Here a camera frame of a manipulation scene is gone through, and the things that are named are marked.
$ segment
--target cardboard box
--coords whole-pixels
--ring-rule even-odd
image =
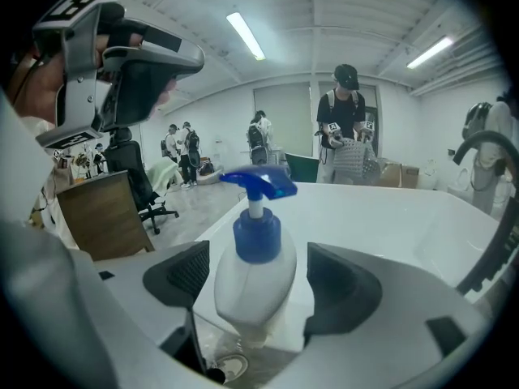
[[[401,166],[401,187],[404,189],[416,189],[420,168],[410,165]]]
[[[401,165],[397,163],[386,164],[380,175],[380,180],[375,184],[378,187],[400,187]]]

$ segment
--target backpack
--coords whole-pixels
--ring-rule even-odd
[[[490,108],[492,108],[492,105],[488,102],[480,102],[469,109],[465,119],[465,125],[461,131],[463,139],[468,139],[471,135],[485,129],[485,121],[487,120]]]
[[[214,173],[214,166],[211,161],[205,161],[202,163],[202,167],[200,167],[200,176],[207,176],[208,174]]]
[[[162,151],[162,156],[163,157],[169,157],[169,152],[168,152],[168,149],[166,148],[165,146],[165,140],[161,140],[161,151]]]
[[[190,152],[198,151],[198,146],[200,144],[200,138],[196,134],[194,130],[189,130],[189,133],[186,136],[186,147]]]
[[[247,131],[251,150],[257,147],[265,147],[265,140],[258,124],[251,124]]]
[[[328,96],[328,103],[330,104],[330,113],[332,112],[333,107],[335,106],[335,91],[332,89],[328,92],[326,92],[326,95]],[[354,105],[355,105],[355,112],[358,108],[358,93],[357,91],[352,91],[351,96],[354,99]]]

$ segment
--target blue bottle cap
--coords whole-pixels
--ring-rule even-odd
[[[234,183],[247,190],[250,201],[280,199],[297,194],[298,188],[288,178],[285,169],[274,165],[251,165],[222,174],[223,182]],[[281,250],[281,222],[265,208],[260,218],[253,219],[243,211],[233,224],[238,256],[247,263],[268,263]]]

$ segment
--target cable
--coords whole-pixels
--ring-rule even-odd
[[[474,169],[476,168],[476,166],[479,167],[482,170],[492,170],[493,173],[495,172],[495,167],[494,167],[494,165],[492,165],[489,169],[485,169],[481,165],[481,160],[479,159],[479,150],[478,150],[478,152],[474,156],[474,163],[472,164],[472,171],[470,172],[470,185],[472,186],[474,191],[482,192],[482,191],[485,191],[486,189],[488,189],[490,187],[490,185],[494,182],[494,178],[493,177],[494,177],[495,174],[492,174],[492,177],[490,177],[490,179],[487,182],[486,186],[484,186],[481,189],[476,189],[476,187],[474,186],[474,177],[475,177],[474,176]]]
[[[18,90],[16,91],[15,97],[13,98],[13,105],[16,104],[16,100],[18,99],[19,94],[22,92],[22,88],[24,87],[25,83],[27,82],[27,79],[29,75],[34,72],[34,70],[40,65],[41,59],[45,56],[44,53],[41,54],[40,57],[36,59],[36,61],[31,65],[29,70],[27,71],[27,74],[25,74],[24,78],[22,79],[22,82],[20,86],[18,87]]]
[[[32,208],[33,212],[42,212],[42,211],[44,211],[47,208],[47,206],[49,206],[49,200],[47,199],[47,196],[45,196],[45,192],[44,192],[43,188],[41,189],[41,194],[43,195],[43,199],[45,199],[45,206],[40,208],[40,209],[35,209],[33,207]]]

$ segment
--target white wall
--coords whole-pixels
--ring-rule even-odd
[[[169,124],[160,112],[155,112],[146,122],[140,124],[140,150],[146,169],[162,158],[161,140],[165,138]]]
[[[407,88],[395,83],[379,82],[377,97],[380,114],[379,156],[404,165],[423,164],[422,107]]]
[[[463,142],[461,129],[469,108],[478,102],[495,102],[495,98],[509,86],[505,77],[494,78],[457,87],[452,90],[423,96],[422,158],[438,163],[439,181],[436,188],[446,190],[463,167],[472,169],[475,150],[467,153],[461,166],[448,157],[447,150],[457,150]]]
[[[202,156],[220,161],[225,169],[249,163],[245,132],[254,113],[251,85],[218,92],[165,116],[169,124],[188,121],[200,137]]]
[[[272,123],[272,141],[285,152],[311,156],[312,124],[310,84],[287,83],[254,90],[255,110],[263,110]]]
[[[320,83],[326,81],[332,81],[331,75],[318,74],[312,77],[304,74],[249,83],[186,105],[166,115],[165,120],[168,125],[175,123],[177,126],[189,121],[199,133],[202,153],[212,157],[220,148],[222,164],[227,169],[246,165],[249,163],[249,156],[245,132],[255,111],[254,90],[285,83],[310,82],[312,121],[316,128]],[[378,108],[382,156],[408,165],[421,165],[422,157],[418,147],[421,140],[419,98],[409,96],[407,88],[398,84],[363,77],[359,81],[361,85],[374,87],[380,100]],[[313,139],[313,154],[317,156],[318,139]]]

